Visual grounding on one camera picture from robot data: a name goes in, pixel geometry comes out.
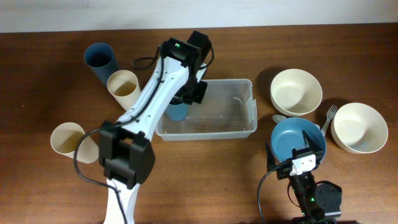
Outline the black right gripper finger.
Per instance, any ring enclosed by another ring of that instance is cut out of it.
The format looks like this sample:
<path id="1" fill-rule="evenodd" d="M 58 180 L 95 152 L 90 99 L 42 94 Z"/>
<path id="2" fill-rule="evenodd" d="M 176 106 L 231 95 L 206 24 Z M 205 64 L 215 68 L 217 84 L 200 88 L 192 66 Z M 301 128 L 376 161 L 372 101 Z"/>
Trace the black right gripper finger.
<path id="1" fill-rule="evenodd" d="M 276 163 L 271 147 L 269 146 L 268 143 L 266 143 L 266 152 L 267 152 L 267 171 L 270 172 L 272 169 L 275 168 Z"/>
<path id="2" fill-rule="evenodd" d="M 323 149 L 316 143 L 314 142 L 311 137 L 307 134 L 306 131 L 302 131 L 303 134 L 303 139 L 305 141 L 305 143 L 308 145 L 308 147 L 310 148 L 310 150 L 314 153 L 316 152 L 323 152 Z"/>

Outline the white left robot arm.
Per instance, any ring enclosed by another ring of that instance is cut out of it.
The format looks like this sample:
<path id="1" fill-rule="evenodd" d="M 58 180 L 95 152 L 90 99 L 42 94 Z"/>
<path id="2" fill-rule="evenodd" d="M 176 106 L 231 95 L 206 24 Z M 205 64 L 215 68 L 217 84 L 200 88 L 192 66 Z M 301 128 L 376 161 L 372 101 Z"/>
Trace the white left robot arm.
<path id="1" fill-rule="evenodd" d="M 150 58 L 153 74 L 137 101 L 115 123 L 99 131 L 99 164 L 108 192 L 105 223 L 133 223 L 137 191 L 155 164 L 152 137 L 169 104 L 200 104 L 207 83 L 209 37 L 193 31 L 187 41 L 170 38 Z"/>

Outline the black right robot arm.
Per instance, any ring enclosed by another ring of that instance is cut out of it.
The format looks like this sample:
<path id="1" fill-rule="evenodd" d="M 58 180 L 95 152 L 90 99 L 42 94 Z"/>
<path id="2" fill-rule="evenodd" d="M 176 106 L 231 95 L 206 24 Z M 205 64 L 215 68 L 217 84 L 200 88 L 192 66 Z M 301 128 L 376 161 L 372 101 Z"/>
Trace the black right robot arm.
<path id="1" fill-rule="evenodd" d="M 315 182 L 312 171 L 320 166 L 323 149 L 303 131 L 305 145 L 292 150 L 292 157 L 280 164 L 275 163 L 270 146 L 267 151 L 267 173 L 257 188 L 260 199 L 261 185 L 265 178 L 275 172 L 279 180 L 289 179 L 288 188 L 293 189 L 302 216 L 293 223 L 336 223 L 341 216 L 342 188 L 327 180 Z"/>

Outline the dark blue cup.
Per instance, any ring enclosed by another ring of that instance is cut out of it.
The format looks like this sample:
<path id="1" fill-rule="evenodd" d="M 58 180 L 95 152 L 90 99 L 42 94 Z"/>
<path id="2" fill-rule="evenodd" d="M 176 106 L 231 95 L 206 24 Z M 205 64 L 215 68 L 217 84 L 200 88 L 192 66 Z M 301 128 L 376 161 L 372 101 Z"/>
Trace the dark blue cup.
<path id="1" fill-rule="evenodd" d="M 84 53 L 84 61 L 97 78 L 107 85 L 110 76 L 119 70 L 119 64 L 113 48 L 106 43 L 90 45 Z"/>

